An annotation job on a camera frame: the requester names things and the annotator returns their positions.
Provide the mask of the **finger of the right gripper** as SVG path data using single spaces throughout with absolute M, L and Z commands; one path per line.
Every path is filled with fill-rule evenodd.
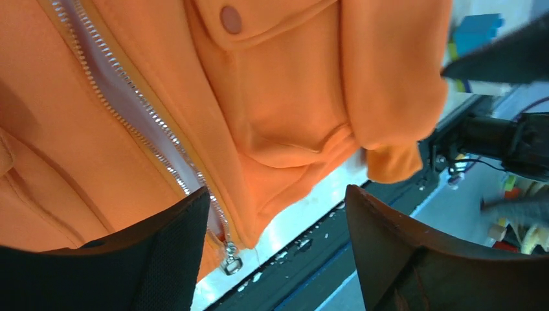
M 541 15 L 525 26 L 480 47 L 442 69 L 455 80 L 505 84 L 548 81 L 548 16 Z

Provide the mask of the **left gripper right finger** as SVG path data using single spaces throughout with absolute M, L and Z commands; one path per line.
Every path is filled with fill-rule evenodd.
M 345 195 L 367 310 L 547 310 L 548 257 L 468 242 L 357 185 Z

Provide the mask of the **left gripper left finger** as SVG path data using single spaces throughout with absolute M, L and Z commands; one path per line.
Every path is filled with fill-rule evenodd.
M 1 309 L 189 310 L 209 204 L 200 188 L 78 249 L 1 248 Z

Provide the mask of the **orange zip-up jacket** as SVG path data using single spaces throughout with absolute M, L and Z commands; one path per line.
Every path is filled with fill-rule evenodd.
M 423 164 L 451 1 L 2 1 L 1 245 L 77 248 L 207 186 L 199 278 L 359 149 Z

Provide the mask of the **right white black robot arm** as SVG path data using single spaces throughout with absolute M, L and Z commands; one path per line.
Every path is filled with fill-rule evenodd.
M 441 75 L 456 80 L 531 84 L 548 81 L 548 14 L 451 61 Z M 501 170 L 548 181 L 548 113 L 519 113 L 514 121 L 463 113 L 432 134 L 431 158 L 443 156 L 450 174 L 459 153 L 501 162 Z

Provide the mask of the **blue and white box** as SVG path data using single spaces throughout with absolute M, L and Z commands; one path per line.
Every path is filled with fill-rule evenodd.
M 463 18 L 450 37 L 447 53 L 450 60 L 490 43 L 497 37 L 499 28 L 503 26 L 501 14 L 470 15 Z M 451 82 L 459 93 L 475 95 L 502 96 L 511 89 L 509 84 L 494 84 L 452 78 Z

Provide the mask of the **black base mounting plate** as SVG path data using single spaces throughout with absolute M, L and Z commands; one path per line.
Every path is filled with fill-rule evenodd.
M 282 211 L 258 245 L 241 253 L 244 266 L 234 275 L 215 271 L 199 282 L 194 310 L 317 310 L 342 289 L 357 284 L 346 223 L 344 195 L 356 184 L 410 216 L 436 196 L 446 163 L 434 155 L 432 139 L 420 144 L 425 168 L 393 185 L 366 180 L 355 155 L 316 185 L 303 200 Z

